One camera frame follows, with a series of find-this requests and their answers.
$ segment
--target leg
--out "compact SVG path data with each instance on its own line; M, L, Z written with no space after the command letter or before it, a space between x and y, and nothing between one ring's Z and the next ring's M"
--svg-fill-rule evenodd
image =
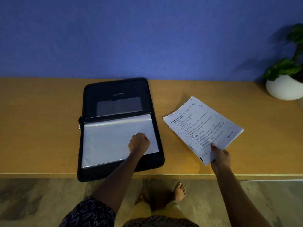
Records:
M125 222L136 218L147 218L151 215L151 209L149 204L145 201L145 198L141 195L137 198L134 207L131 210L128 218Z
M185 197L186 190L181 183L178 183L172 201L170 201L163 210L157 210L153 215L164 215L171 218L185 218L187 217L182 213L178 202L182 201Z

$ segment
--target yellow pants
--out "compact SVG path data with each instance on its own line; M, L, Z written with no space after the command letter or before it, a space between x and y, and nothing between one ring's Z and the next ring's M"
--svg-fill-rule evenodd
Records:
M146 202L139 202L135 205L126 222L136 218L147 218L154 215L164 215L171 218L186 218L185 215L182 213L180 206L176 201L169 202L166 207L162 210L156 210L155 212L151 212L150 206Z

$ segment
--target forearm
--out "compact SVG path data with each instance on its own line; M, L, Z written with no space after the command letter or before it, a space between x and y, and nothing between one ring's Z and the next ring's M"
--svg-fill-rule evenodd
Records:
M132 152L93 192L98 199L117 213L141 155Z
M230 169L220 170L217 180L232 227L270 226L245 194Z

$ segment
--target marble floor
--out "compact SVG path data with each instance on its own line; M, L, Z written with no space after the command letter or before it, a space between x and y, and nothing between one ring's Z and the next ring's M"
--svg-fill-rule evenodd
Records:
M223 199L215 180L181 180L187 196L180 207L199 226L230 226ZM152 209L161 208L177 180L132 179L117 214L121 226L140 192L154 196ZM0 179L0 226L51 227L101 181L80 183L76 179ZM260 212L274 227L302 226L303 182L241 182Z

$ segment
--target patterned clothing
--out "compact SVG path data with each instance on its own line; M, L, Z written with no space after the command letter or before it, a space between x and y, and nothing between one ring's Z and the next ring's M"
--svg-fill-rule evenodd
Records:
M104 203L92 197L87 197L80 202L66 217L62 220L59 227L113 227L116 214ZM190 226L198 227L188 219L176 219L162 215L151 216L148 218L137 218L126 222L127 226Z

